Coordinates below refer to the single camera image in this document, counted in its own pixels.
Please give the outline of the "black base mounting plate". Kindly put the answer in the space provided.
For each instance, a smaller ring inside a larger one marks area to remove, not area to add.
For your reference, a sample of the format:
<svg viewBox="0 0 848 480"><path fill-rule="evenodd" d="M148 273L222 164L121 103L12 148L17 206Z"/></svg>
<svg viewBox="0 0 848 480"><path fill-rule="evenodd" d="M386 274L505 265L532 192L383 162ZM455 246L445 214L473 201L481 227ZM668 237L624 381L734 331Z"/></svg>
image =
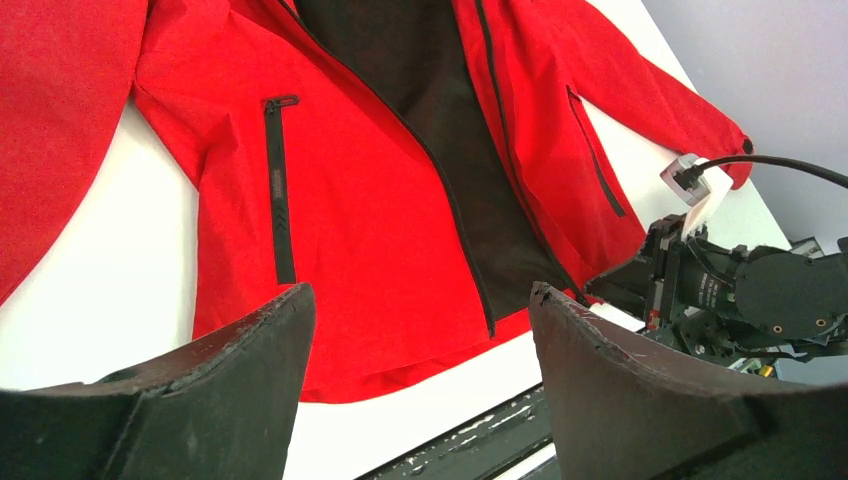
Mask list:
<svg viewBox="0 0 848 480"><path fill-rule="evenodd" d="M494 479L552 443L537 384L381 465L363 479Z"/></svg>

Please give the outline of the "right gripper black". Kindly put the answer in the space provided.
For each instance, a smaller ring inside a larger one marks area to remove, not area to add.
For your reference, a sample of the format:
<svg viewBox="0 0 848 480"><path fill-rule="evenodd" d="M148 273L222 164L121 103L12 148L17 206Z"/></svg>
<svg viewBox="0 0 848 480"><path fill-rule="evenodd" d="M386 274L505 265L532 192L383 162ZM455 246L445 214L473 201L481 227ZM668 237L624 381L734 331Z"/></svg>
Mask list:
<svg viewBox="0 0 848 480"><path fill-rule="evenodd" d="M727 322L735 315L730 299L742 247L708 241L705 227L683 235L684 217L652 223L640 255L598 275L585 292L643 320L641 333L704 361L737 361L740 347Z"/></svg>

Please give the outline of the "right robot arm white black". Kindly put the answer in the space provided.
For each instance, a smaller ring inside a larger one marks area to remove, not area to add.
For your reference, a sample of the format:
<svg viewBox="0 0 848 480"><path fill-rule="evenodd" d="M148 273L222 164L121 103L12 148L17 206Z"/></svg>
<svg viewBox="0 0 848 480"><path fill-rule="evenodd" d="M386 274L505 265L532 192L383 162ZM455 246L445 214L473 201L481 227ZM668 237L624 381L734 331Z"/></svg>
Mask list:
<svg viewBox="0 0 848 480"><path fill-rule="evenodd" d="M641 320L641 335L733 368L742 359L806 363L847 352L847 240L817 258L771 246L726 249L684 218L654 222L639 252L586 285Z"/></svg>

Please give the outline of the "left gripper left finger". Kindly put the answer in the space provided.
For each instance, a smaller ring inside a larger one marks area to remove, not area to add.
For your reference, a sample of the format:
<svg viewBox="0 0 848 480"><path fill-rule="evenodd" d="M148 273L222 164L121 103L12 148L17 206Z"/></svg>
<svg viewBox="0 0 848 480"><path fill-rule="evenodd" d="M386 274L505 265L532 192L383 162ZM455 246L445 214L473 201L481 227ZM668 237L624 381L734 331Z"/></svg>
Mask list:
<svg viewBox="0 0 848 480"><path fill-rule="evenodd" d="M315 329L298 284L91 383L1 394L5 479L279 479Z"/></svg>

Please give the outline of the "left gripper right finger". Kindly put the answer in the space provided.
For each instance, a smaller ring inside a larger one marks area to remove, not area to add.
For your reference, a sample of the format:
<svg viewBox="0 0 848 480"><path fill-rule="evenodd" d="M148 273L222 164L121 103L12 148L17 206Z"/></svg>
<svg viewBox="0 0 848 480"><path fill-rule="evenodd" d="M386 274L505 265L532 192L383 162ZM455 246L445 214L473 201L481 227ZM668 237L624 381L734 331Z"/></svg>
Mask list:
<svg viewBox="0 0 848 480"><path fill-rule="evenodd" d="M529 320L566 479L843 479L847 388L741 374L533 285Z"/></svg>

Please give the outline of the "red jacket black lining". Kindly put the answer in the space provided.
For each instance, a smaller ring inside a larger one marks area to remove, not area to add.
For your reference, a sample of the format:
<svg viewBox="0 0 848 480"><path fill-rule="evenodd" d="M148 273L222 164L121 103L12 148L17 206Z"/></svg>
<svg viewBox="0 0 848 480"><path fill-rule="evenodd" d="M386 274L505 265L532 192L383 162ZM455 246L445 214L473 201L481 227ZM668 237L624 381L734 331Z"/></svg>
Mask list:
<svg viewBox="0 0 848 480"><path fill-rule="evenodd" d="M587 115L679 154L740 127L586 1L5 1L1 302L133 103L199 195L193 332L299 282L302 398L367 400L523 334L644 229Z"/></svg>

